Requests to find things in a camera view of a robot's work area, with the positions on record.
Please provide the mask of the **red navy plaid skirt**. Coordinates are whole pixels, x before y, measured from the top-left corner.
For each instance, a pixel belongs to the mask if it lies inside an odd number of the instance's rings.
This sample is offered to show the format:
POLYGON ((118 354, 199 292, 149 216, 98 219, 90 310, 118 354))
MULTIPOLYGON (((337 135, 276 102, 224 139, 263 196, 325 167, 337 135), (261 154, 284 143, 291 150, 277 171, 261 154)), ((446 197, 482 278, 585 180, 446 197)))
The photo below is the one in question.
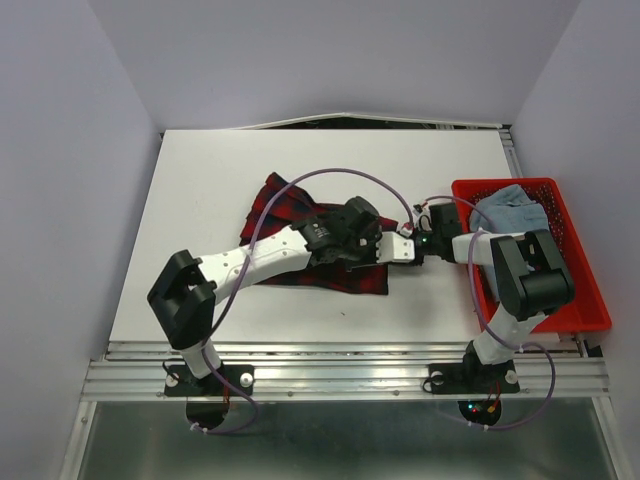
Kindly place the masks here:
MULTIPOLYGON (((287 181, 275 172, 266 178, 252 203, 241 230, 240 244, 242 246, 250 242, 263 208, 286 184, 287 181)), ((260 228, 259 237, 263 239, 293 222, 316 214, 327 214, 338 208, 337 204, 318 203, 306 190, 293 186, 271 207, 260 228)), ((284 273, 267 279, 263 283, 273 286, 316 287, 348 294, 385 296, 389 293, 388 267, 385 265, 351 271, 347 271, 340 264, 319 265, 309 270, 284 273)))

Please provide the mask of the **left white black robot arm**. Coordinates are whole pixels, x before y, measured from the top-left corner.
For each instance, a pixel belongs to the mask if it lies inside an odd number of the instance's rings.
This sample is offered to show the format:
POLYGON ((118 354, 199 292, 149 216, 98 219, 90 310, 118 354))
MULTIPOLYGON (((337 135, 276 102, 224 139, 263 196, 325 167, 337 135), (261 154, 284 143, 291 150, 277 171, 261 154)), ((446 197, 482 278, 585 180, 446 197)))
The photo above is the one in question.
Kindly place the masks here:
POLYGON ((221 386, 223 373, 211 341, 216 305, 229 306, 239 290, 279 275, 375 259, 382 233, 378 211, 356 196, 254 244, 201 257, 187 250, 174 253, 147 302, 171 347, 185 361, 188 382, 199 393, 210 394, 221 386))

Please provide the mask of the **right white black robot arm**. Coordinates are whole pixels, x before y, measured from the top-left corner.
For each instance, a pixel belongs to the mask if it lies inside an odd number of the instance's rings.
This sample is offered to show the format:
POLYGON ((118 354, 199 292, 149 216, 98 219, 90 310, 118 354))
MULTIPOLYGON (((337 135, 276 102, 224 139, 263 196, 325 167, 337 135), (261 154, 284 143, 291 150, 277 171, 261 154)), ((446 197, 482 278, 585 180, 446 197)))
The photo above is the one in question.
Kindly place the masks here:
POLYGON ((551 232, 503 208, 473 207, 466 224, 453 202, 430 206, 414 238, 416 255, 484 269, 498 307, 479 317, 483 331, 458 363, 432 363, 423 387, 434 394, 488 393, 495 387, 518 391, 513 358, 530 333, 571 303, 575 284, 551 232))

